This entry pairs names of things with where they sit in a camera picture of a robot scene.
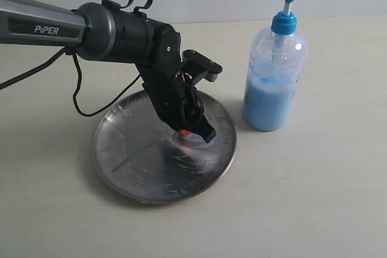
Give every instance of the robotic arm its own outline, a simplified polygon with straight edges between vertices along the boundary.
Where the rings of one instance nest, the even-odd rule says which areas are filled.
[[[206,142],[216,133],[204,116],[195,85],[214,82],[217,63],[194,50],[180,56],[180,34],[141,12],[109,0],[66,10],[32,0],[0,0],[0,43],[73,48],[85,60],[134,63],[158,117],[173,130],[196,133]]]

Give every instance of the plastic bottle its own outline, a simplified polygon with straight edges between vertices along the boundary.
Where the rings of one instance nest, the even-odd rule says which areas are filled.
[[[308,44],[296,32],[292,2],[285,0],[284,10],[274,16],[271,27],[255,36],[251,48],[243,116],[262,131],[286,124],[307,57]]]

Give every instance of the white table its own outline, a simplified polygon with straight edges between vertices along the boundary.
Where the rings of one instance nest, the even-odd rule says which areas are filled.
[[[162,207],[129,202],[96,177],[102,115],[73,108],[70,57],[1,91],[0,257],[386,257],[386,23],[300,19],[310,54],[289,122],[269,133],[243,122],[241,104],[252,38],[270,21],[176,25],[184,49],[224,66],[198,87],[234,117],[238,150],[214,187]],[[56,50],[1,45],[1,81]],[[136,75],[128,64],[81,66],[89,112]]]

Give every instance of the metal plate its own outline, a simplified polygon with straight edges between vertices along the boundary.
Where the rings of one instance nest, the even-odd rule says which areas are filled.
[[[195,134],[182,137],[160,121],[144,91],[114,105],[93,140],[99,176],[121,194],[150,204],[179,201],[212,186],[233,160],[236,128],[221,103],[199,95],[216,130],[209,144]]]

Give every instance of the blue liquid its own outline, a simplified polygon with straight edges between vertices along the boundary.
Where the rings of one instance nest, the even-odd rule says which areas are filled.
[[[254,82],[248,78],[243,104],[246,122],[262,131],[273,131],[286,124],[293,104],[297,84],[281,86],[279,83]]]

